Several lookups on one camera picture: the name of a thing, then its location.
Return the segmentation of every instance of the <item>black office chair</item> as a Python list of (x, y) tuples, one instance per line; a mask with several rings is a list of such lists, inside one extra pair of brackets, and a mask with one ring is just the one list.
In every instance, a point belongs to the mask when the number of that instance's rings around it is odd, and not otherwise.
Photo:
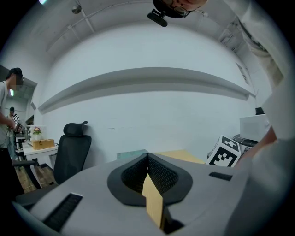
[(59, 140), (59, 148), (55, 160), (53, 175), (57, 184), (48, 185), (27, 194), (16, 197), (16, 202), (30, 209), (42, 196), (49, 191), (82, 171), (87, 157), (91, 137), (83, 135), (83, 126), (88, 121), (81, 124), (70, 123), (64, 127), (64, 134)]

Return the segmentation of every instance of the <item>black slot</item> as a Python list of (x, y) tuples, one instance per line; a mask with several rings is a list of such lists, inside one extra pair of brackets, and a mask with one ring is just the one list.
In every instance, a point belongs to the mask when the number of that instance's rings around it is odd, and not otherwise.
[(209, 174), (209, 176), (212, 176), (212, 177), (218, 178), (218, 179), (223, 179), (226, 181), (230, 181), (232, 178), (232, 175), (226, 175), (226, 174), (222, 174), (222, 173), (218, 173), (218, 172), (212, 172)]
[(83, 197), (69, 194), (44, 221), (51, 229), (59, 232)]

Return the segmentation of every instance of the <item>white box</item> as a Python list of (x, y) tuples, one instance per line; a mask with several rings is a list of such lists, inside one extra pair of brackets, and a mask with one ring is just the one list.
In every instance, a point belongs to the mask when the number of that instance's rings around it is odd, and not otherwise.
[(260, 141), (271, 125), (265, 114), (240, 118), (240, 137)]
[(221, 135), (206, 164), (234, 167), (240, 157), (240, 145), (236, 141)]

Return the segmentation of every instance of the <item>white shirt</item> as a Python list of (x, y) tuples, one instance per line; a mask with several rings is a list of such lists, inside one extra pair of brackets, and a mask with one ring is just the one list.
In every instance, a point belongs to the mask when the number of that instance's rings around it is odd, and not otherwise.
[[(4, 115), (6, 98), (8, 95), (7, 84), (5, 81), (0, 82), (0, 113)], [(7, 148), (6, 142), (7, 125), (0, 124), (0, 148)]]

